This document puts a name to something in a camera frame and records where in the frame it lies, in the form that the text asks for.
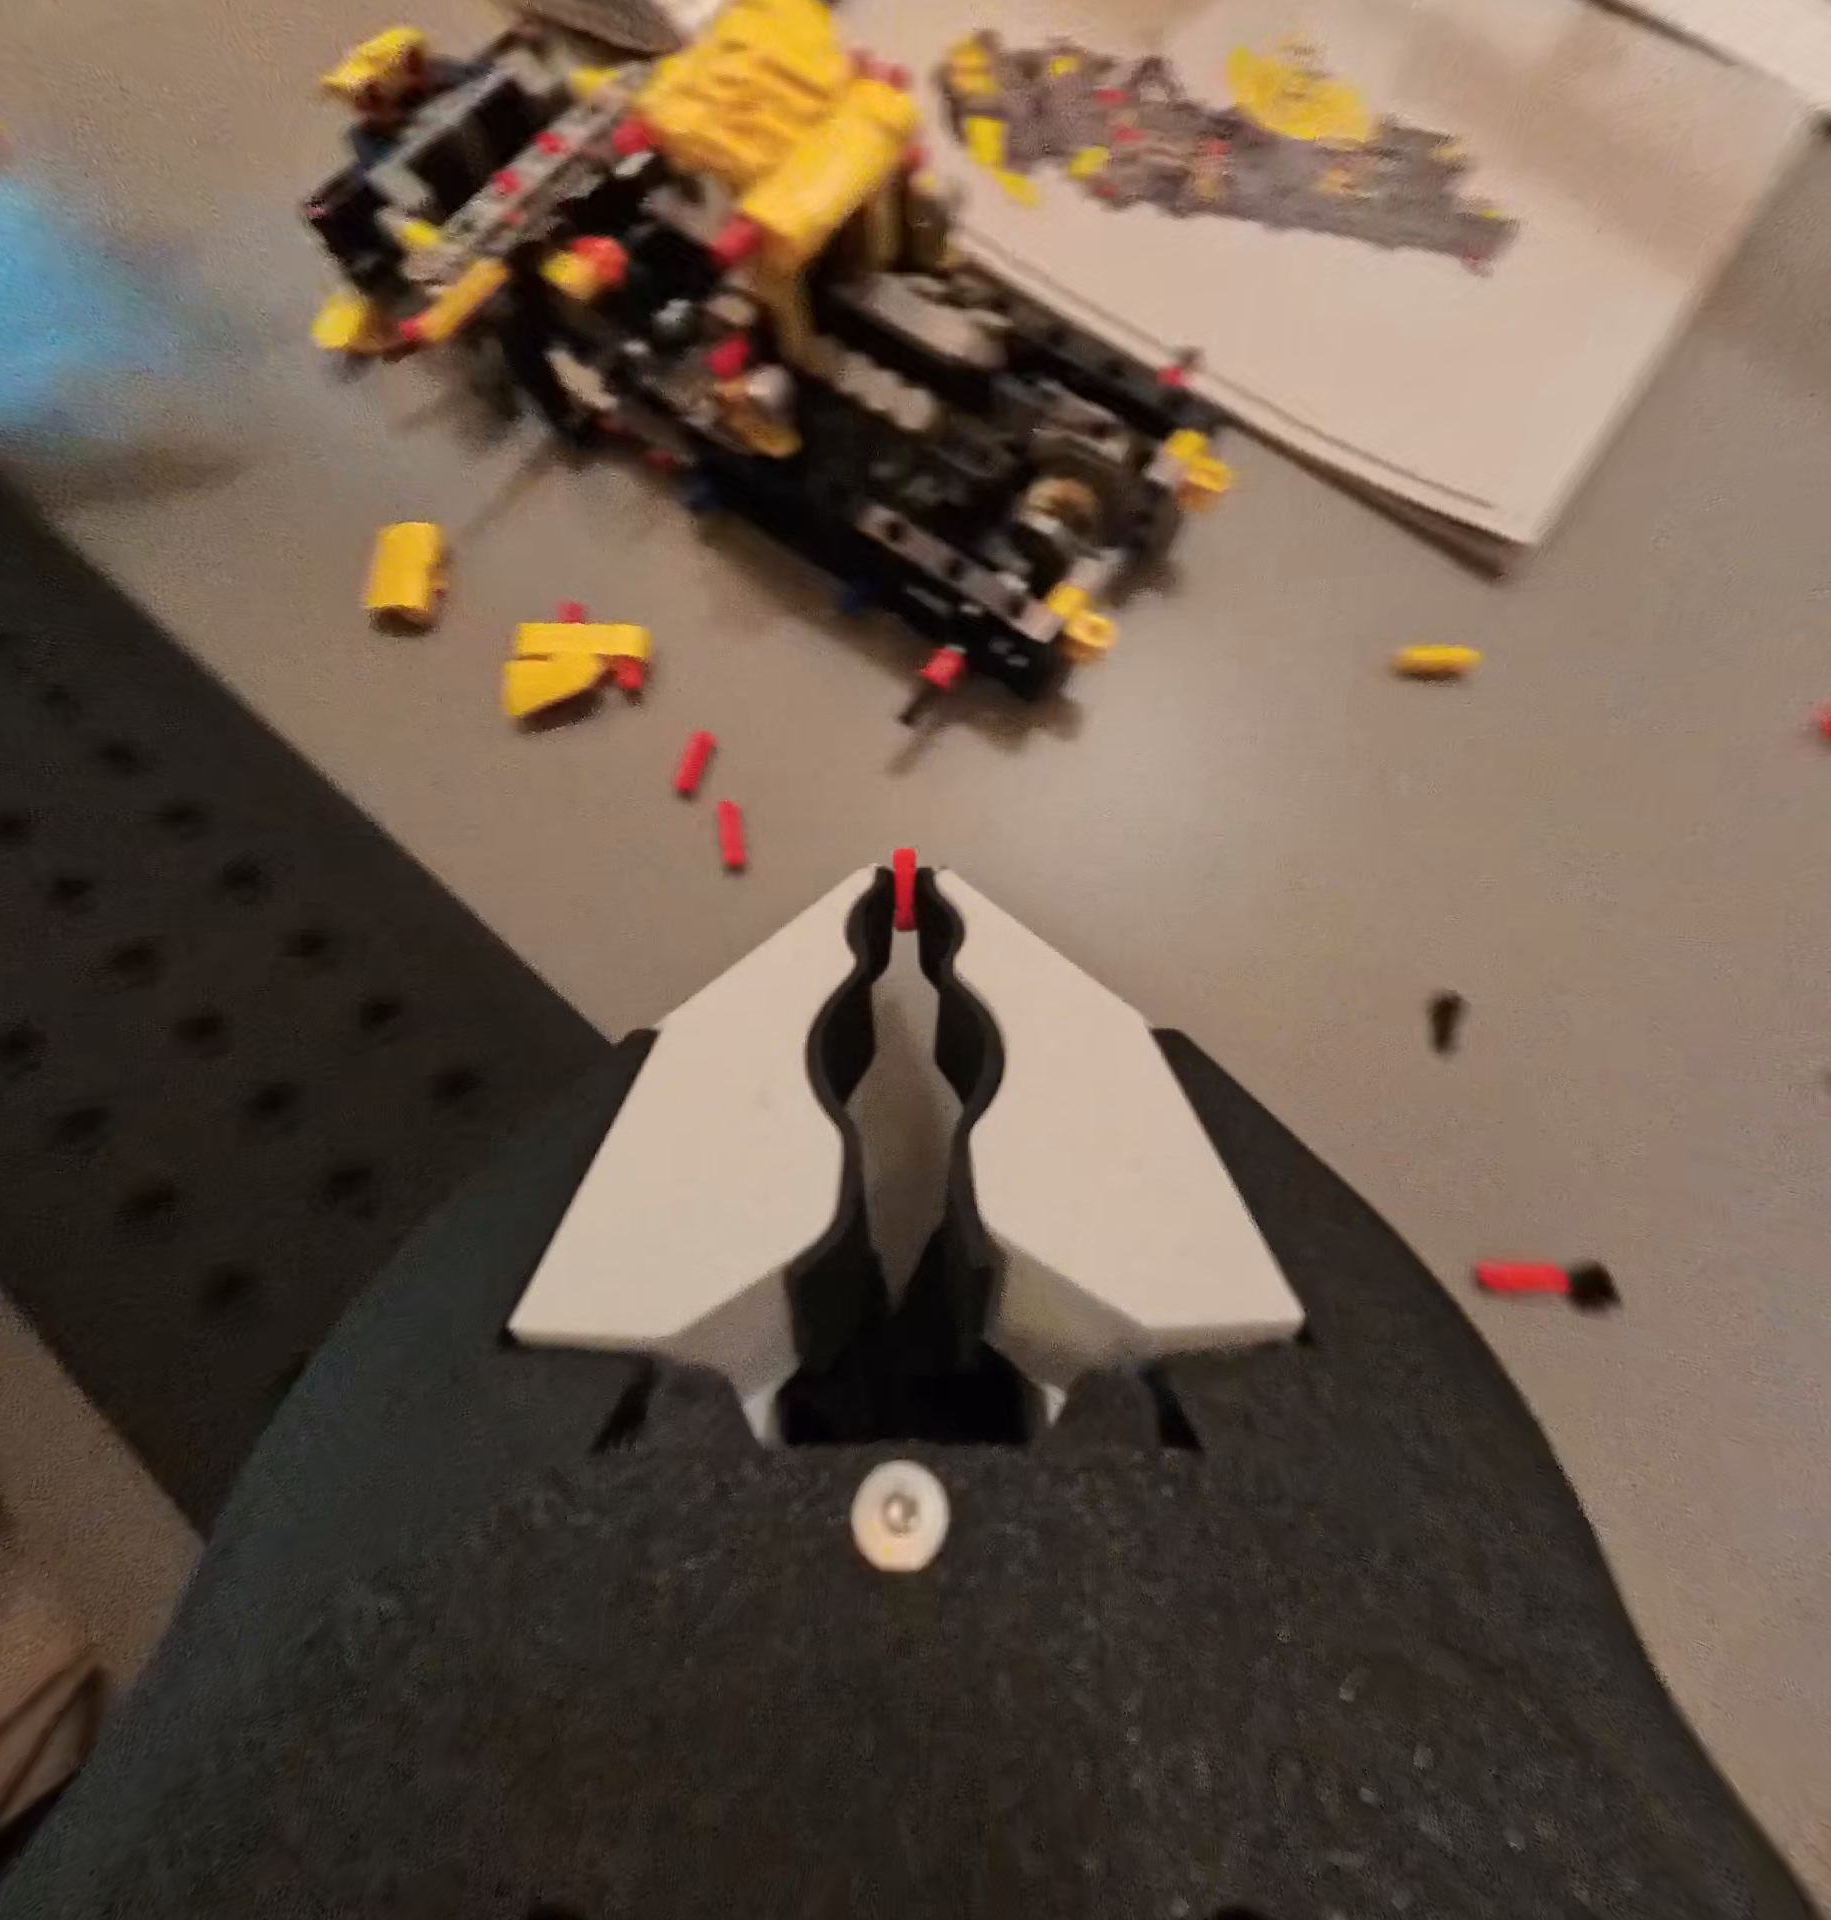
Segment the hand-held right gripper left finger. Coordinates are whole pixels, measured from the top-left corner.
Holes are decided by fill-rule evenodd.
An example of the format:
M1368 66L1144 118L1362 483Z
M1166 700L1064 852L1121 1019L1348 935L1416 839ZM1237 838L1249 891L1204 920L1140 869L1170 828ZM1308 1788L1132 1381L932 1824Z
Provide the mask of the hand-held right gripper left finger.
M886 1304L852 1101L895 878L864 867L668 1014L522 1293L533 1349L705 1372L764 1441Z

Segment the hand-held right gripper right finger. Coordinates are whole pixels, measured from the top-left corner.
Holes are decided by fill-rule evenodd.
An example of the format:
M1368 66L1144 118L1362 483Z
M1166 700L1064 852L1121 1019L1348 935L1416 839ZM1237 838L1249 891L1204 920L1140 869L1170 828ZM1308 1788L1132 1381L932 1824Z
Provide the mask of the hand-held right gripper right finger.
M950 1336L1046 1419L1101 1373L1292 1342L1308 1313L1155 1028L968 878L915 881L935 1061L958 1104Z

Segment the yellow lego beam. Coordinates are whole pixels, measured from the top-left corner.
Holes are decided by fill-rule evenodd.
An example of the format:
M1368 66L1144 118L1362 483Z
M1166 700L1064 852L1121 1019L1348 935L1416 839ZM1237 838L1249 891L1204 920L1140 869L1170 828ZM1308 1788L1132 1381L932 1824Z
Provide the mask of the yellow lego beam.
M605 690L630 700L611 680L616 657L646 659L652 675L652 628L638 621L525 620L514 628L501 665L501 714L519 726L533 726L571 706L585 706Z

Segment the lego car chassis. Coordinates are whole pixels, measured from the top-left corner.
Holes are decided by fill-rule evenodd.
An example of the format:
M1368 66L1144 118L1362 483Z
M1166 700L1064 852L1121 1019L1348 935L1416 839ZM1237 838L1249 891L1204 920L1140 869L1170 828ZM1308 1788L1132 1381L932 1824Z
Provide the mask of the lego car chassis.
M513 19L418 28L319 80L350 156L302 216L335 355L438 357L569 446L617 438L932 646L1061 687L1229 489L1209 410L964 253L897 66L827 5L728 5L660 60Z

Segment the yellow lego block piece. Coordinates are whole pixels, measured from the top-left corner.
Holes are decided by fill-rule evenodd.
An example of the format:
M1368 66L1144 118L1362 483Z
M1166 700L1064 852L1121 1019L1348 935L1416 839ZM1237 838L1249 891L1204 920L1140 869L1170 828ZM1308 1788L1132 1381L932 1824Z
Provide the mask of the yellow lego block piece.
M365 618L391 633L430 630L447 598L448 540L438 523L382 525L365 580Z

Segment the lego instruction booklet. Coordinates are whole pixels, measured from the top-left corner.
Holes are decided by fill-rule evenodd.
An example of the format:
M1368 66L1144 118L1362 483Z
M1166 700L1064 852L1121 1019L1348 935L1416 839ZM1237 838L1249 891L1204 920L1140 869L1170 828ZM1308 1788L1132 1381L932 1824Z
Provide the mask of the lego instruction booklet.
M910 5L971 246L1353 485L1543 541L1816 131L1608 5Z

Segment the black dotted floor mat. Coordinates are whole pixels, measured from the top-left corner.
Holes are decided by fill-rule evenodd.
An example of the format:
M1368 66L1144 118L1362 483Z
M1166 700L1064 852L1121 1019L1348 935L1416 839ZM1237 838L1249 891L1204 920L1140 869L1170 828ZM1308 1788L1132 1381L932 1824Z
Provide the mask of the black dotted floor mat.
M607 1053L0 474L0 1287L186 1524Z

